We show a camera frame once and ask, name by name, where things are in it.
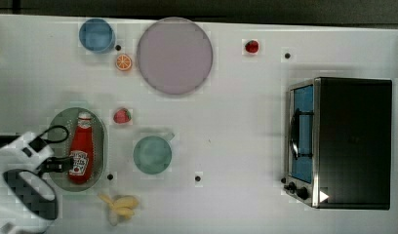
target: purple plate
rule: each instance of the purple plate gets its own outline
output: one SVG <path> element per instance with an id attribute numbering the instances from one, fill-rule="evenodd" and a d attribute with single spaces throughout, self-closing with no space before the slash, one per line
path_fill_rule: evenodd
<path id="1" fill-rule="evenodd" d="M 144 80 L 156 90 L 186 94 L 198 88 L 211 71 L 211 41 L 188 19 L 161 19 L 141 36 L 137 62 Z"/>

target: toaster oven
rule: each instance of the toaster oven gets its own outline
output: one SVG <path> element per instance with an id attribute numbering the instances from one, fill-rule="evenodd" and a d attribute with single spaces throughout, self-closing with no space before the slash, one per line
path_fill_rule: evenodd
<path id="1" fill-rule="evenodd" d="M 390 80 L 319 77 L 289 88 L 287 194 L 318 209 L 388 210 Z"/>

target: small red object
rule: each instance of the small red object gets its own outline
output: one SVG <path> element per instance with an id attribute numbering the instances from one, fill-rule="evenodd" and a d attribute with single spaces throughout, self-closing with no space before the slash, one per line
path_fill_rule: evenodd
<path id="1" fill-rule="evenodd" d="M 254 54 L 259 50 L 259 43 L 258 41 L 252 40 L 249 41 L 246 45 L 245 45 L 245 50 L 248 53 Z"/>
<path id="2" fill-rule="evenodd" d="M 77 184 L 85 183 L 93 172 L 94 145 L 91 121 L 92 116 L 88 112 L 78 115 L 78 125 L 71 143 L 69 156 L 74 158 L 74 166 L 68 172 L 68 177 Z"/>
<path id="3" fill-rule="evenodd" d="M 117 124 L 124 124 L 129 122 L 132 119 L 132 116 L 130 114 L 130 111 L 126 108 L 121 108 L 119 109 L 115 114 L 114 114 L 114 122 Z"/>

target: oven knob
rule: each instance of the oven knob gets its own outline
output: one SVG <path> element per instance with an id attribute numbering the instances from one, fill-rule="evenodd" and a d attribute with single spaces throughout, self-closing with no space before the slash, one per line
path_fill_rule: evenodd
<path id="1" fill-rule="evenodd" d="M 290 193 L 294 194 L 296 192 L 296 185 L 293 182 L 290 182 L 288 185 L 284 185 L 284 188 L 290 191 Z"/>
<path id="2" fill-rule="evenodd" d="M 305 200 L 308 198 L 308 191 L 305 187 L 299 188 L 297 189 L 297 196 L 299 196 L 302 200 Z"/>

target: black cable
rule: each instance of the black cable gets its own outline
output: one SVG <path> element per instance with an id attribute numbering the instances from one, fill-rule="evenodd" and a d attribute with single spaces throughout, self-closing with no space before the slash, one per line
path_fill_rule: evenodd
<path id="1" fill-rule="evenodd" d="M 38 137 L 42 137 L 44 134 L 46 134 L 47 132 L 53 130 L 53 129 L 63 129 L 65 131 L 65 138 L 63 139 L 59 139 L 59 140 L 50 140 L 50 139 L 44 139 L 48 144 L 51 143 L 61 143 L 63 141 L 66 141 L 69 137 L 69 130 L 63 126 L 63 125 L 54 125 L 52 127 L 50 127 L 48 130 L 44 131 L 41 135 L 39 135 Z"/>

